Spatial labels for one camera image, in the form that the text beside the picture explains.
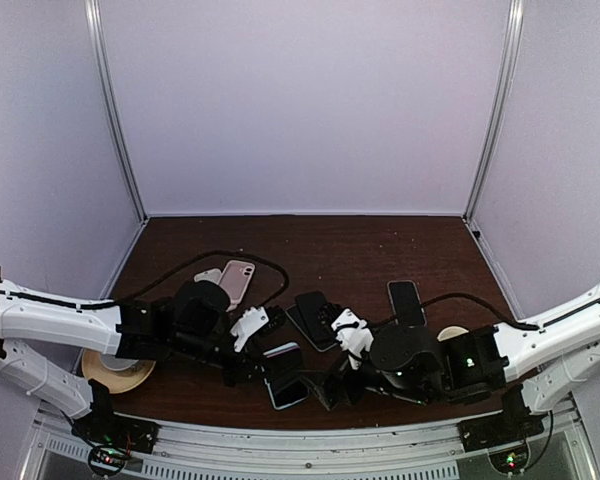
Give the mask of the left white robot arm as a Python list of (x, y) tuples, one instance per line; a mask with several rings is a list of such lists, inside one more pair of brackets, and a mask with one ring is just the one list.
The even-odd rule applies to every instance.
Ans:
[(3, 279), (0, 269), (0, 375), (53, 404), (103, 444), (124, 433), (102, 382), (77, 377), (27, 346), (36, 340), (80, 347), (121, 360), (162, 361), (181, 354), (222, 369), (228, 384), (250, 376), (259, 360), (247, 341), (269, 324), (262, 307), (249, 308), (219, 338), (230, 299), (218, 285), (188, 281), (171, 297), (92, 301), (46, 296)]

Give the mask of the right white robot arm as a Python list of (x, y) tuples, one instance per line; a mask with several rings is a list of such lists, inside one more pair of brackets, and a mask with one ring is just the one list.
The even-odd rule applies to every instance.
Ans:
[(473, 404), (500, 392), (504, 411), (492, 430), (510, 442), (600, 367), (600, 282), (523, 321), (500, 316), (450, 338), (398, 315), (370, 324), (349, 309), (321, 313), (342, 356), (299, 379), (327, 410), (354, 405), (366, 391), (419, 406)]

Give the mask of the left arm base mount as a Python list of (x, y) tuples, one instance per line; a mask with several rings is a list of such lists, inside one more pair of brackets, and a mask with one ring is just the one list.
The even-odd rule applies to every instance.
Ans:
[(86, 463), (97, 477), (110, 478), (125, 469), (139, 469), (141, 454), (152, 454), (159, 425), (152, 421), (115, 415), (113, 422), (66, 417), (71, 433), (88, 446)]

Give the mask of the pinkish beige phone case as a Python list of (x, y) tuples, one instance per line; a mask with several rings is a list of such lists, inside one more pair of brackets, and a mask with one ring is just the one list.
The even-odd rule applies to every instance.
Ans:
[(232, 259), (226, 263), (218, 285), (229, 297), (228, 312), (235, 310), (242, 302), (254, 273), (255, 265), (250, 262)]

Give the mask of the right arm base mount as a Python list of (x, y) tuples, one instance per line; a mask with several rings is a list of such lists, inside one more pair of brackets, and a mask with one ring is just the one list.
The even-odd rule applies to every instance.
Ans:
[(545, 431), (543, 417), (515, 420), (504, 413), (461, 421), (459, 437), (466, 453), (485, 450), (491, 467), (507, 476), (523, 474), (546, 451), (532, 457), (529, 439)]

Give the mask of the dark phone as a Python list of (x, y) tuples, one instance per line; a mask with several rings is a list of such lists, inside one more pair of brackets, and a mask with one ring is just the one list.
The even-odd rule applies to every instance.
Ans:
[(343, 307), (328, 301), (321, 291), (296, 295), (294, 301), (286, 314), (309, 343), (318, 352), (335, 347), (336, 334), (331, 324), (343, 312)]

